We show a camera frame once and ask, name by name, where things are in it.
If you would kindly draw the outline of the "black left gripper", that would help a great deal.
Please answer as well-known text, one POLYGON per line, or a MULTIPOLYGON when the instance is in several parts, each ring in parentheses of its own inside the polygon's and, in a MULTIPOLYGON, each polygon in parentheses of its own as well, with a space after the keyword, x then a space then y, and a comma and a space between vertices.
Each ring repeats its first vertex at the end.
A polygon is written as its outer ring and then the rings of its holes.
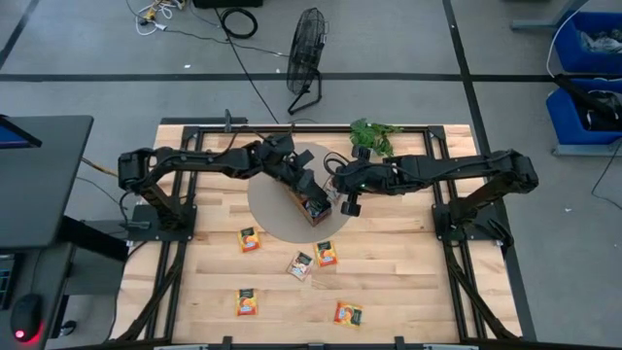
POLYGON ((313 210, 327 210, 331 207, 327 193, 315 182, 314 171, 305 165, 314 159, 309 150, 283 157, 274 166, 277 180, 286 184, 299 194, 299 201, 305 204, 310 200, 313 210))

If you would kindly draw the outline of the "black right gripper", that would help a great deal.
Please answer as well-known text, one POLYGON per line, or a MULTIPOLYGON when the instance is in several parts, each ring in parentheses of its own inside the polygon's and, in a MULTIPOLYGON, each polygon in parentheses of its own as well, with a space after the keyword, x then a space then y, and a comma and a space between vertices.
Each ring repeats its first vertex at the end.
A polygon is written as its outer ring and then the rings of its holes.
POLYGON ((337 202, 343 201, 340 212, 350 217, 359 217, 361 206, 358 197, 364 187, 364 168, 369 164, 370 149, 354 146, 351 156, 355 159, 339 165, 332 175, 337 190, 337 202))

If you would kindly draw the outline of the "silver beige tea packet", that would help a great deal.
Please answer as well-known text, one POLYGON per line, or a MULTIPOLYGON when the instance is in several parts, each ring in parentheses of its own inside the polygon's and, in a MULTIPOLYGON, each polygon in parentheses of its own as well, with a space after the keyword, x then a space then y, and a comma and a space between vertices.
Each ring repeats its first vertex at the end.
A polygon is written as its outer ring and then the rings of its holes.
POLYGON ((303 252, 298 251, 291 262, 288 264, 286 271, 298 279, 304 281, 311 272, 313 258, 303 252))
POLYGON ((329 176, 323 185, 323 190, 328 196, 328 201, 332 206, 336 206, 340 200, 341 193, 337 190, 333 183, 333 177, 329 176))

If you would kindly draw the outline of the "dark blue tea packet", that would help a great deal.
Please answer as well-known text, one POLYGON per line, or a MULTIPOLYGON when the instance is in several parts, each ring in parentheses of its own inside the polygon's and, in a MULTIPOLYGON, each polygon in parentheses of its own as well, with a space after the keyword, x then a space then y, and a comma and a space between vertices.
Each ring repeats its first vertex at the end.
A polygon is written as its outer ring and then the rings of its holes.
POLYGON ((331 208, 331 204, 328 201, 319 201, 315 199, 307 199, 304 202, 304 208, 309 216, 316 220, 324 215, 331 208))

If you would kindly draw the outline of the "orange tea packet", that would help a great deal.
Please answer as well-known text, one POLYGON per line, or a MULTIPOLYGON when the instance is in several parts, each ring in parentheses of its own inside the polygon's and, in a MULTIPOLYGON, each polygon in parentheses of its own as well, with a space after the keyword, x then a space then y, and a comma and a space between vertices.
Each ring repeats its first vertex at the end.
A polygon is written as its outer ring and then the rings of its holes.
POLYGON ((358 328, 362 324, 363 308, 360 305, 339 301, 333 317, 333 323, 358 328))
POLYGON ((257 293, 254 289, 239 289, 236 293, 237 316, 255 316, 259 313, 257 293))
POLYGON ((314 245, 314 250, 319 267, 338 264, 338 258, 332 241, 318 242, 314 245))
POLYGON ((242 228, 237 238, 242 253, 255 251, 261 247, 259 233, 254 227, 242 228))

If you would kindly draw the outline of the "round grey mat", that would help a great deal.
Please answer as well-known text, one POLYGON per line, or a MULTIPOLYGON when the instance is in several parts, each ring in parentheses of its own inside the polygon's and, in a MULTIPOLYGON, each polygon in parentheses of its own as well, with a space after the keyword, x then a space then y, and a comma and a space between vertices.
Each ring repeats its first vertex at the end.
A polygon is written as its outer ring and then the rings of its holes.
POLYGON ((249 180, 248 201, 259 226, 272 236, 290 243, 325 241, 342 229, 350 220, 340 213, 339 201, 332 213, 312 227, 286 192, 286 185, 260 173, 249 180))

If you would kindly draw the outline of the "green plant in white pot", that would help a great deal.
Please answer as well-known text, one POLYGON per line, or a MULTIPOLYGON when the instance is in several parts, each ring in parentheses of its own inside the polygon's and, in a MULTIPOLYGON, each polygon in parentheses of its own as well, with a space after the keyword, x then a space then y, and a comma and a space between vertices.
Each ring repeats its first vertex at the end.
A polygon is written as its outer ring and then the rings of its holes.
POLYGON ((403 128, 399 126, 359 119, 350 124, 350 140, 353 145, 368 148, 377 156, 392 157, 394 147, 390 136, 402 131, 403 128))

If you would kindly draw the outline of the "black floor fan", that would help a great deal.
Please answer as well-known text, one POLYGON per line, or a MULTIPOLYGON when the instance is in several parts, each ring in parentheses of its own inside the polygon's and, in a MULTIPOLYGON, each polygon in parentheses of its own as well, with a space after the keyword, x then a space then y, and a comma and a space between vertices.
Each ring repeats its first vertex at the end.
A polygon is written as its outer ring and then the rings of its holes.
POLYGON ((323 76, 319 65, 326 45, 327 21, 318 8, 304 10, 300 15, 291 44, 286 83, 288 90, 295 95, 295 100, 288 108, 292 116, 295 113, 318 104, 323 97, 323 76), (317 83, 317 96, 314 100, 301 105, 296 104, 317 83))

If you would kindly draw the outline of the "black floor box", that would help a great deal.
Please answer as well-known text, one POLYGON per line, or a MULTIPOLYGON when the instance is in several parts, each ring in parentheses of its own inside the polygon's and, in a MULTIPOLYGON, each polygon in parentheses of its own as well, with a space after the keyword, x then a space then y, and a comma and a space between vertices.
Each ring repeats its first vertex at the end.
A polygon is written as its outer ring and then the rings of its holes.
POLYGON ((198 9, 211 8, 234 8, 252 7, 257 8, 263 5, 264 0, 191 0, 198 9))

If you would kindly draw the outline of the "blue bin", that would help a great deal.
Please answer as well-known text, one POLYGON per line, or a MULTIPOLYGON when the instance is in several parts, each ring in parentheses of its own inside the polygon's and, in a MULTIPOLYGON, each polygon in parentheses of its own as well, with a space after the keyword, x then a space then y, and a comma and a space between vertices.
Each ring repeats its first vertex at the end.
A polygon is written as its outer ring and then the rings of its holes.
POLYGON ((622 32, 622 13, 579 12, 559 31, 555 48, 563 68, 573 73, 622 75, 622 50, 607 52, 590 48, 588 39, 597 41, 599 34, 622 32))
MULTIPOLYGON (((622 102, 622 79, 572 79, 572 82, 585 91, 619 93, 618 100, 622 102)), ((622 130, 586 129, 580 120, 582 114, 577 110, 571 96, 560 87, 548 96, 546 107, 557 139, 562 145, 607 145, 622 138, 622 130)))

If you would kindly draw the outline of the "grey metal leg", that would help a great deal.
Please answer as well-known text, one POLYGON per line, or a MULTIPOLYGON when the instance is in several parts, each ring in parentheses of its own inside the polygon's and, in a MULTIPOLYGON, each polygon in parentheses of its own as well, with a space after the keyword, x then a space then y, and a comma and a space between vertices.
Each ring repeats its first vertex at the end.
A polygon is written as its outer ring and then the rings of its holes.
POLYGON ((548 19, 515 19, 509 28, 511 30, 531 29, 559 29, 567 19, 580 11, 590 0, 567 0, 558 13, 548 19))

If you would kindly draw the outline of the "black bag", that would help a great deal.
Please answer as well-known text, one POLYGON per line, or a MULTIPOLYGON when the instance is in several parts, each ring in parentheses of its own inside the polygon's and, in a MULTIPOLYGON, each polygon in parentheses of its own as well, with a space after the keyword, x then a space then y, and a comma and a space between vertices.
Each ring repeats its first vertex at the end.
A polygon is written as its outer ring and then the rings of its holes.
POLYGON ((554 82, 570 95, 586 130, 622 131, 622 93, 586 90, 563 74, 555 76, 554 82))

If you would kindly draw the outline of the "black desk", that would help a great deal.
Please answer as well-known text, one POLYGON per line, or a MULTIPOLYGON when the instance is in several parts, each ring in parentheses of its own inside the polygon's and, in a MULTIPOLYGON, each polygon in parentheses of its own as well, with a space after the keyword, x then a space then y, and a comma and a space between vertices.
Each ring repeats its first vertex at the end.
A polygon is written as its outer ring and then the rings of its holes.
POLYGON ((47 247, 57 240, 93 117, 12 122, 42 146, 0 150, 0 250, 47 247))

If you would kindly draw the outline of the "monitor with blue screen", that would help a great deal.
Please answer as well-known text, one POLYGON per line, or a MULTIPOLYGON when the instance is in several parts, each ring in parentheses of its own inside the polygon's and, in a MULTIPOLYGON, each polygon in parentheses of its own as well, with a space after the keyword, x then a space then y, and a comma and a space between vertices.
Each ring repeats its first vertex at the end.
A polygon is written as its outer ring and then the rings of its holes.
POLYGON ((40 148, 42 141, 0 114, 0 149, 40 148))

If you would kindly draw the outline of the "black computer mouse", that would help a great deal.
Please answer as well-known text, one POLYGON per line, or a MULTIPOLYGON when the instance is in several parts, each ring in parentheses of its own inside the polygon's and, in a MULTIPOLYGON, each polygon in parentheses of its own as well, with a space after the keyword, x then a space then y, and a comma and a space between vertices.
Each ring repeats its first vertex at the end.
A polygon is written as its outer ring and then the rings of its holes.
POLYGON ((43 298, 38 294, 20 297, 11 311, 10 328, 15 341, 34 344, 39 340, 43 316, 43 298))

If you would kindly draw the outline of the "black keyboard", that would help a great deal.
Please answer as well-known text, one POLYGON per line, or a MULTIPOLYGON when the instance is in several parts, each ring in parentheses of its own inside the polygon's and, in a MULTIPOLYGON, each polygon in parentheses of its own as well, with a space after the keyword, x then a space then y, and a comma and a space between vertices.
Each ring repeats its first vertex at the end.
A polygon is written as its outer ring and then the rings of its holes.
POLYGON ((15 255, 0 255, 0 310, 9 308, 16 267, 15 255))

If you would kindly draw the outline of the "black table frame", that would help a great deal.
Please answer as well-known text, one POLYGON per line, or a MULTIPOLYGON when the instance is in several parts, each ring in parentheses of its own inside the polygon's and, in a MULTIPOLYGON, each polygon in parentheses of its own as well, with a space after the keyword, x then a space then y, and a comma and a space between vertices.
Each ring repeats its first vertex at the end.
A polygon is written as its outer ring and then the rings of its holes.
MULTIPOLYGON (((465 125, 400 125, 393 157, 479 156, 465 125)), ((165 125, 158 147, 219 153, 261 136, 289 133, 323 188, 325 158, 353 160, 350 125, 165 125)), ((121 349, 430 349, 523 348, 520 307, 510 289, 513 238, 439 240, 432 207, 467 197, 490 179, 440 182, 402 195, 363 193, 359 217, 325 241, 338 264, 319 267, 313 243, 264 231, 251 213, 249 180, 177 171, 159 187, 197 207, 190 241, 136 241, 125 265, 109 344, 121 349), (237 234, 254 227, 261 247, 242 253, 237 234), (304 281, 286 269, 298 252, 313 258, 304 281), (254 289, 259 313, 237 316, 236 293, 254 289), (336 325, 336 304, 363 308, 358 328, 336 325)))

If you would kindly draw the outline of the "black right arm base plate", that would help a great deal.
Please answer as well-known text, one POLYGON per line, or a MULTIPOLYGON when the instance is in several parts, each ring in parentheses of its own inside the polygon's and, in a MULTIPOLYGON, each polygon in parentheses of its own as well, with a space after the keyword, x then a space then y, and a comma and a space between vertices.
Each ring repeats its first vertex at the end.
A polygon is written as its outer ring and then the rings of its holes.
POLYGON ((497 211, 492 205, 480 209, 472 219, 456 221, 449 204, 432 207, 436 236, 439 240, 498 240, 502 241, 506 228, 498 221, 497 211))

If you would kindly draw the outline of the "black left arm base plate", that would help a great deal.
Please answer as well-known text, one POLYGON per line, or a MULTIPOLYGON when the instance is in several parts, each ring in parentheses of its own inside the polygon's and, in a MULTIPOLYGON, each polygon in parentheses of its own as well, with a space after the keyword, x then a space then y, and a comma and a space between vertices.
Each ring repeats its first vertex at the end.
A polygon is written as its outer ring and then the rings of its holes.
POLYGON ((156 209, 147 204, 134 207, 128 222, 128 239, 131 241, 179 242, 193 239, 197 207, 184 206, 182 213, 186 220, 182 224, 167 224, 156 209))

